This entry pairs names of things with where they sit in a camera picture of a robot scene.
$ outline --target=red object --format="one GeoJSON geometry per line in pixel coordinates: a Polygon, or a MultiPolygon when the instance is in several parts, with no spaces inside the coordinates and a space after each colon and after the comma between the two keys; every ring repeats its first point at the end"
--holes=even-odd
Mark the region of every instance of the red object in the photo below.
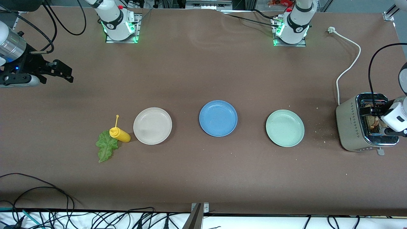
{"type": "Polygon", "coordinates": [[[290,0],[280,0],[280,4],[284,5],[284,6],[287,6],[287,7],[290,7],[290,6],[293,5],[293,2],[290,1],[290,0]]]}

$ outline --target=white plate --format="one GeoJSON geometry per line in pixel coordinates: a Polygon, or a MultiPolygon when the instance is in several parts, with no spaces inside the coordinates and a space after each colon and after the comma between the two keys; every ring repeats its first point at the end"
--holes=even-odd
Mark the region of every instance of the white plate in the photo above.
{"type": "Polygon", "coordinates": [[[165,110],[151,107],[137,115],[134,120],[133,131],[140,142],[156,145],[170,135],[172,127],[171,117],[165,110]]]}

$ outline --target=blue plate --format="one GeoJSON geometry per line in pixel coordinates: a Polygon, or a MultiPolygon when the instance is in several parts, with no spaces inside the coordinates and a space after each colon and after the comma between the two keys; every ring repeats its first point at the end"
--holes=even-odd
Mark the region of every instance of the blue plate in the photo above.
{"type": "Polygon", "coordinates": [[[237,113],[228,102],[214,100],[203,106],[199,113],[199,124],[207,134],[223,137],[235,129],[237,113]]]}

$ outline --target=yellow squeeze bottle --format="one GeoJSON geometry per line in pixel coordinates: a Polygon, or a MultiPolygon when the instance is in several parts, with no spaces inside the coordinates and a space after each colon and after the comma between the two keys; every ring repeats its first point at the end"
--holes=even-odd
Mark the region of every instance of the yellow squeeze bottle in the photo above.
{"type": "Polygon", "coordinates": [[[119,141],[129,142],[131,139],[130,135],[117,127],[118,118],[119,118],[119,115],[117,114],[116,115],[116,124],[114,125],[114,127],[112,129],[109,130],[109,134],[112,138],[116,138],[119,141]]]}

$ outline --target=gray floor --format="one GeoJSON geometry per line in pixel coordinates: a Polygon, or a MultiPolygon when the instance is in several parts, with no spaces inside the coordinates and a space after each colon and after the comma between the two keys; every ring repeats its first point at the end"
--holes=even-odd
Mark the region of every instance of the gray floor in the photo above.
{"type": "MultiPolygon", "coordinates": [[[[84,1],[80,0],[84,7],[89,7],[89,5],[84,1]]],[[[264,8],[265,0],[258,0],[258,6],[256,8],[264,8]]],[[[51,0],[53,5],[59,6],[78,6],[76,0],[51,0]]],[[[338,12],[338,13],[382,13],[393,5],[393,0],[334,0],[327,12],[338,12]]],[[[400,11],[395,17],[396,30],[400,42],[407,42],[407,12],[400,11]]],[[[5,22],[7,25],[12,26],[15,21],[15,17],[9,13],[0,13],[0,20],[5,22]]],[[[407,58],[407,47],[404,46],[404,53],[407,58]]]]}

